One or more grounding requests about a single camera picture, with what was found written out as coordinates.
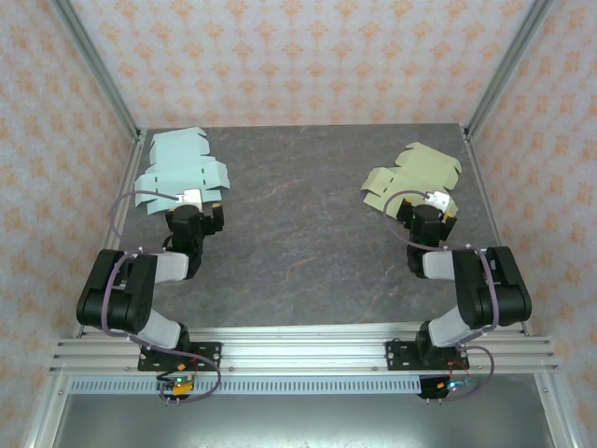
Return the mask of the pale green paper box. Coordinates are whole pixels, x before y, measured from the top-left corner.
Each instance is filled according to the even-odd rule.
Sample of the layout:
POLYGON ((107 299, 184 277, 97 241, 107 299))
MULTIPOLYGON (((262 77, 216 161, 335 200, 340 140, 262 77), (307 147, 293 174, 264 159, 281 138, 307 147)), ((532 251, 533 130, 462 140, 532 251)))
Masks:
MULTIPOLYGON (((371 170, 361 187, 366 193, 364 203, 381 212, 388 199, 399 191, 420 191, 423 195, 404 193, 391 201, 386 214, 396 218, 403 199, 418 205, 424 203, 424 195, 429 191, 442 191, 451 196, 461 172, 462 165, 454 157, 414 142, 405 146, 396 158, 394 167, 377 167, 371 170)), ((458 212, 453 198, 447 212, 455 215, 458 212)))

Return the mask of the light blue paper box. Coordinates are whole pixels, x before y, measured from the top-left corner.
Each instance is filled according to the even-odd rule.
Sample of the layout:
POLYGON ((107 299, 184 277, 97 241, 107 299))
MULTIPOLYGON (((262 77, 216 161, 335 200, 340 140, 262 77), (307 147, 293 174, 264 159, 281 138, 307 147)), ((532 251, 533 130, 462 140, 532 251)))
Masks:
POLYGON ((187 190, 198 189, 204 203, 215 203, 229 188, 228 168, 210 154, 207 133, 191 127, 153 135, 149 167, 134 182, 134 203, 151 215, 173 207, 169 198, 187 190))

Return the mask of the grey metal panel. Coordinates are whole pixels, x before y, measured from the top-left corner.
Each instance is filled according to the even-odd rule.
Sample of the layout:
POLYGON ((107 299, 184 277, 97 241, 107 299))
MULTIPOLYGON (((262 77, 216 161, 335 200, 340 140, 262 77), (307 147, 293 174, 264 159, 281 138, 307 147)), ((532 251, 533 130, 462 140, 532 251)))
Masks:
POLYGON ((414 396, 72 396, 54 448, 554 448, 530 394, 425 404, 414 396))

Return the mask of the aluminium table side rail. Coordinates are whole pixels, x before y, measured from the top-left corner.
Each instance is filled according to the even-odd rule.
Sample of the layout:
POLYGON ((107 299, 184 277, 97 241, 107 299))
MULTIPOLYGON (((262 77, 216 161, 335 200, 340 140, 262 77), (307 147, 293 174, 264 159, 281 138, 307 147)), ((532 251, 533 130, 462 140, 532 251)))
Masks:
POLYGON ((483 203, 484 203, 484 207, 485 207, 485 210, 487 212, 487 215, 488 215, 488 218, 489 218, 489 221, 490 221, 490 225, 491 225, 493 236, 495 238, 495 241, 499 245, 502 245, 503 241, 502 241, 502 238, 500 236, 500 233, 499 233, 499 230, 498 230, 498 227, 497 227, 494 215, 493 215, 493 210, 492 210, 492 206, 491 206, 491 203, 490 203, 490 198, 489 198, 488 192, 487 192, 487 190, 485 188, 485 184, 484 184, 483 179, 482 179, 482 175, 481 175, 481 171, 480 171, 480 168, 479 168, 478 159, 477 159, 475 150, 474 150, 473 145, 472 145, 471 137, 469 136, 469 134, 467 133, 467 129, 463 125, 461 125, 460 128, 461 128, 461 132, 462 132, 462 136, 463 136, 465 148, 466 148, 468 157, 470 159, 470 162, 472 164, 472 168, 473 168, 473 171, 474 171, 474 174, 475 174, 475 178, 477 179, 477 183, 478 183, 478 186, 479 186, 480 195, 482 197, 482 200, 483 200, 483 203))
MULTIPOLYGON (((139 131, 137 132, 137 135, 135 135, 132 139, 131 153, 127 159, 127 163, 125 165, 125 172, 124 172, 123 178, 120 182, 120 185, 118 187, 116 197, 119 197, 120 195, 122 195, 132 189, 136 171, 137 171, 137 168, 138 168, 138 165, 140 163, 141 156, 143 153, 143 148, 144 148, 144 144, 145 144, 145 140, 146 140, 147 131, 148 131, 147 127, 140 128, 139 131)), ((126 220, 126 216, 128 213, 128 207, 129 207, 128 203, 129 202, 130 202, 130 200, 126 199, 126 200, 121 200, 118 203, 118 205, 116 207, 114 219, 111 219, 112 215, 108 214, 108 223, 111 223, 112 221, 114 221, 115 226, 117 227, 117 229, 119 231, 122 231, 122 229, 123 229, 124 222, 126 220)), ((118 249, 119 245, 120 245, 119 238, 117 238, 117 236, 113 233, 113 231, 111 230, 111 227, 108 226, 106 228, 106 232, 104 234, 104 239, 101 244, 101 248, 106 247, 106 248, 110 248, 110 249, 113 249, 113 248, 118 249)))

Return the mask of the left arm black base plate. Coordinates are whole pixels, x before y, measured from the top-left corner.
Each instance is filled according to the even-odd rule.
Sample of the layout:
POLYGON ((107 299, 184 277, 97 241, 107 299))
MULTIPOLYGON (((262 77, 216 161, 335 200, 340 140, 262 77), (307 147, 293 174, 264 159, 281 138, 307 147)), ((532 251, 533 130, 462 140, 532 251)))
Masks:
MULTIPOLYGON (((216 365, 220 364, 222 343, 191 342, 189 348, 178 348, 178 351, 199 355, 210 359, 216 365)), ((137 363, 138 371, 166 372, 179 371, 178 366, 184 365, 184 371, 214 371, 204 361, 192 360, 187 356, 174 356, 157 350, 142 348, 137 363)))

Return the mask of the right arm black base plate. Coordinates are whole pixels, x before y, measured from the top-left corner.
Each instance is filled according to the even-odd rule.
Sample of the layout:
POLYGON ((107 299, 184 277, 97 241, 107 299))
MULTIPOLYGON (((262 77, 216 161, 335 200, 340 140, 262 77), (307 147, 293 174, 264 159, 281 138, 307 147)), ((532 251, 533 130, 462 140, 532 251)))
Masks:
POLYGON ((391 340, 385 343, 389 371, 467 371, 468 360, 454 347, 422 347, 415 341, 391 340))

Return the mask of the aluminium mounting rail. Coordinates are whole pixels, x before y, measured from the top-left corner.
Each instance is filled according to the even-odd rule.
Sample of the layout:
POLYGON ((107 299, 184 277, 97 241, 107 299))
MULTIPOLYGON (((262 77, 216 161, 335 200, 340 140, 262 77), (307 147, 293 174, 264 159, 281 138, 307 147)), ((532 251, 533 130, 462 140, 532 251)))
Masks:
MULTIPOLYGON (((191 329, 193 342, 223 345, 226 375, 386 375, 385 343, 414 339, 418 323, 191 329)), ((139 349, 124 339, 86 328, 61 339, 49 370, 58 374, 137 372, 139 349)), ((562 363, 548 337, 516 324, 475 340, 466 356, 472 374, 557 372, 562 363)))

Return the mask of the aluminium frame post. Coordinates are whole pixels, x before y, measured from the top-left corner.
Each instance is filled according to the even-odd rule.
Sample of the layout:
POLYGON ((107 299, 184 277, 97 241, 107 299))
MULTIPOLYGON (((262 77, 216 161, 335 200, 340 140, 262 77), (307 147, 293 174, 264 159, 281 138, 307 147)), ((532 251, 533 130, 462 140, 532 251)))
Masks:
POLYGON ((104 63, 83 21, 80 19, 71 0, 49 0, 72 37, 77 50, 85 60, 101 91, 115 112, 119 123, 134 141, 139 138, 141 129, 136 124, 118 86, 104 63))
POLYGON ((471 143, 479 135, 484 121, 496 105, 503 89, 517 68, 521 57, 531 44, 553 2, 554 0, 533 0, 531 8, 525 15, 504 57, 498 64, 470 121, 463 128, 466 142, 471 143))

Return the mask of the aluminium frame leg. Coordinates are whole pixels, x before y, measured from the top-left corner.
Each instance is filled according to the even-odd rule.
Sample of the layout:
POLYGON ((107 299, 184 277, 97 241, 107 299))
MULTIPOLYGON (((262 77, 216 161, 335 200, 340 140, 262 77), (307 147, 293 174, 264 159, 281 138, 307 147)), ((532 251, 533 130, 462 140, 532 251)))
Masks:
POLYGON ((575 439, 565 419, 554 375, 536 373, 534 378, 554 448, 576 448, 575 439))
POLYGON ((42 390, 24 448, 52 448, 69 395, 70 375, 50 376, 42 390))

